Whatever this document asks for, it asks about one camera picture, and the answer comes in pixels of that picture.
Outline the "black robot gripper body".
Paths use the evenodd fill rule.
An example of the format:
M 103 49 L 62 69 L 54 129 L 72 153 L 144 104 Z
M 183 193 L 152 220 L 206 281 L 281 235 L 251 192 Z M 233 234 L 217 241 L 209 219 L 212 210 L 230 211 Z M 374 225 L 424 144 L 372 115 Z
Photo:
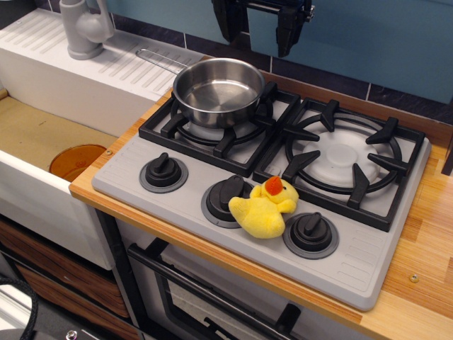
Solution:
M 245 6 L 248 9 L 278 13 L 284 7 L 295 9 L 302 16 L 302 20 L 310 21 L 314 17 L 315 6 L 312 1 L 264 1 L 264 0 L 238 0 L 238 1 L 212 1 L 215 11 L 227 10 L 230 6 Z

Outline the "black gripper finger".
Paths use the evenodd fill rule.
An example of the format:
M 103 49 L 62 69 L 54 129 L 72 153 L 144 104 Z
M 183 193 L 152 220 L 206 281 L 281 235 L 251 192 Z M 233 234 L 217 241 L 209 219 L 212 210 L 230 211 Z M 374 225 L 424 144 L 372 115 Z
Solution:
M 303 6 L 283 6 L 278 11 L 276 39 L 279 58 L 288 56 L 292 46 L 298 43 L 305 18 Z
M 239 1 L 212 0 L 222 37 L 232 43 L 246 25 L 246 9 Z

